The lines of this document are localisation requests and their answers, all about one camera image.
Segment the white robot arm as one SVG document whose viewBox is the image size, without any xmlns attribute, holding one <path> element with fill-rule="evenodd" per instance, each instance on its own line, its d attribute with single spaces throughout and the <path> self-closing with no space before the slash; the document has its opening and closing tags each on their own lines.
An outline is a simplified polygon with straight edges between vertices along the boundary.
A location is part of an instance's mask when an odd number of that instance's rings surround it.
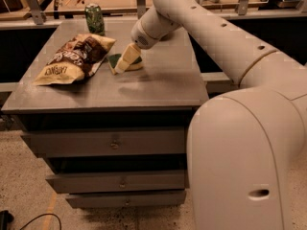
<svg viewBox="0 0 307 230">
<path fill-rule="evenodd" d="M 204 103 L 187 138 L 197 230 L 292 230 L 291 160 L 307 143 L 307 68 L 199 0 L 153 0 L 115 70 L 181 27 L 237 85 Z"/>
</svg>

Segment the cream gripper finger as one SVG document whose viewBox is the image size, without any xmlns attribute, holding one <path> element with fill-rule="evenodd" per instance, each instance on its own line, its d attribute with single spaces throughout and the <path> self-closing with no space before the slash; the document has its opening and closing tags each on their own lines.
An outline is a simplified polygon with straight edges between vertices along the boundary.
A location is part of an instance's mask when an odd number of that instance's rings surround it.
<svg viewBox="0 0 307 230">
<path fill-rule="evenodd" d="M 141 49 L 135 44 L 129 44 L 118 59 L 114 68 L 118 74 L 124 73 L 141 55 Z"/>
</svg>

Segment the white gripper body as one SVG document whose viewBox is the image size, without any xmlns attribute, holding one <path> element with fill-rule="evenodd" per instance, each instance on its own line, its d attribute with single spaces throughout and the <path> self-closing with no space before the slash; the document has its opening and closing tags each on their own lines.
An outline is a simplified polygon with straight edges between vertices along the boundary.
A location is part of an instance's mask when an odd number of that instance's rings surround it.
<svg viewBox="0 0 307 230">
<path fill-rule="evenodd" d="M 142 22 L 143 18 L 140 18 L 133 26 L 130 33 L 131 41 L 135 43 L 140 49 L 148 50 L 158 42 L 158 39 L 153 38 L 146 33 Z"/>
</svg>

